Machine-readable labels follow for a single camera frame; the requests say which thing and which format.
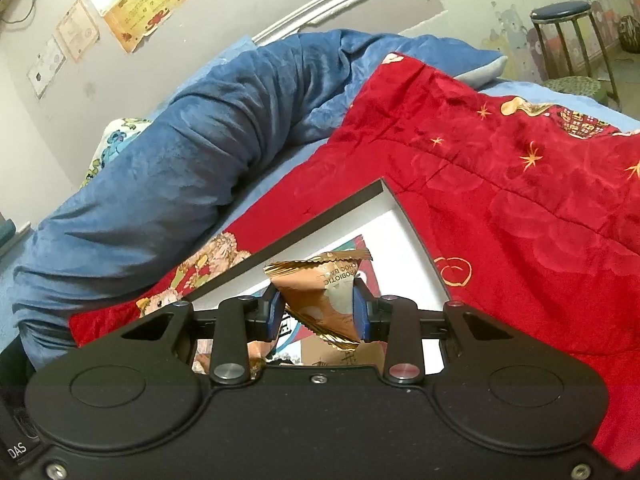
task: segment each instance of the snack wrapper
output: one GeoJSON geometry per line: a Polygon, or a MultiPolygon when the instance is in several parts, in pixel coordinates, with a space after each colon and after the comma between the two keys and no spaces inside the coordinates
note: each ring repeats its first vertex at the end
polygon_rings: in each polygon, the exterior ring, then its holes
{"type": "Polygon", "coordinates": [[[368,249],[332,251],[276,262],[264,272],[295,319],[332,345],[353,350],[360,344],[353,322],[353,280],[360,262],[371,259],[368,249]]]}
{"type": "MultiPolygon", "coordinates": [[[[198,341],[198,349],[193,360],[193,371],[199,374],[208,374],[211,362],[211,348],[213,341],[203,339],[198,341]]],[[[266,365],[266,357],[276,346],[276,341],[265,343],[262,341],[251,341],[247,344],[249,354],[249,366],[251,368],[251,378],[255,379],[266,365]]]]}

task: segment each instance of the blue blanket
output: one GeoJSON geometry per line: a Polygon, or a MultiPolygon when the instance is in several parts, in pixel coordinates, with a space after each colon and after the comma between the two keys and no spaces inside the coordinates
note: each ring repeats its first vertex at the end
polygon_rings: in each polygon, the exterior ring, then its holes
{"type": "Polygon", "coordinates": [[[72,314],[138,296],[193,253],[281,150],[326,139],[393,51],[451,76],[500,58],[459,40],[335,30],[244,52],[180,92],[27,241],[11,296],[34,366],[75,346],[72,314]]]}

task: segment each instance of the blue stool seat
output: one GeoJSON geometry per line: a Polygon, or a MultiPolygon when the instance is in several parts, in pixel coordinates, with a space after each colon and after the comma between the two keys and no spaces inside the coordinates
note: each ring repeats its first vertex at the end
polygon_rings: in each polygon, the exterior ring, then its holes
{"type": "Polygon", "coordinates": [[[537,20],[557,20],[588,12],[588,10],[591,10],[591,4],[588,2],[563,2],[532,10],[531,19],[534,22],[537,20]]]}

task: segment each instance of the red quilt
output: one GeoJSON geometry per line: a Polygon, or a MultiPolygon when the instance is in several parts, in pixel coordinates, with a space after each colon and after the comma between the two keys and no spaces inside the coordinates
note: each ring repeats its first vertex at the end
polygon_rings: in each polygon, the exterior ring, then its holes
{"type": "MultiPolygon", "coordinates": [[[[602,375],[610,408],[594,444],[620,467],[640,460],[640,137],[566,108],[487,97],[390,55],[329,142],[229,227],[226,249],[149,294],[189,292],[220,261],[380,177],[456,299],[602,375]]],[[[137,318],[138,306],[75,316],[76,341],[137,318]]]]}

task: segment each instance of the metal stool legs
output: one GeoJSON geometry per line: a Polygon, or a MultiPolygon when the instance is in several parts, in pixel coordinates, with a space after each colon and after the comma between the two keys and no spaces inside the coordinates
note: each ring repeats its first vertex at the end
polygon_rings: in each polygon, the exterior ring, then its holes
{"type": "Polygon", "coordinates": [[[611,63],[609,61],[609,55],[607,54],[607,49],[604,45],[604,41],[602,40],[602,34],[600,33],[600,29],[598,28],[598,23],[596,19],[593,17],[593,13],[589,14],[589,18],[591,20],[591,25],[593,25],[593,29],[596,31],[596,38],[598,38],[598,43],[600,44],[600,49],[602,50],[602,57],[604,58],[604,63],[607,66],[607,71],[609,72],[609,78],[611,79],[611,90],[612,93],[610,97],[620,106],[620,96],[618,94],[618,87],[616,86],[616,81],[613,77],[613,70],[611,69],[611,63]]]}
{"type": "Polygon", "coordinates": [[[571,20],[574,22],[575,35],[578,36],[578,42],[580,43],[580,50],[582,51],[582,57],[584,58],[584,65],[587,69],[587,75],[589,77],[593,77],[593,70],[591,70],[591,61],[589,60],[589,53],[587,52],[587,46],[584,44],[584,38],[582,37],[582,31],[580,30],[580,25],[578,25],[578,20],[571,20]]]}
{"type": "Polygon", "coordinates": [[[560,36],[560,41],[562,43],[562,50],[564,51],[564,58],[566,59],[566,67],[569,69],[569,75],[575,75],[574,66],[571,63],[571,56],[569,56],[569,49],[566,46],[566,40],[564,38],[564,34],[562,33],[562,27],[560,27],[560,23],[556,23],[556,29],[558,30],[558,36],[560,36]]]}
{"type": "MultiPolygon", "coordinates": [[[[555,70],[553,73],[551,72],[551,67],[552,64],[550,62],[550,58],[548,56],[548,52],[546,50],[546,43],[545,43],[545,38],[542,36],[542,30],[540,29],[540,25],[537,23],[533,24],[534,27],[536,27],[536,32],[538,33],[538,39],[540,40],[540,49],[542,50],[542,57],[545,60],[545,67],[546,67],[546,76],[551,79],[552,75],[557,75],[558,71],[555,70]]],[[[553,67],[556,68],[556,62],[554,61],[553,63],[553,67]]]]}

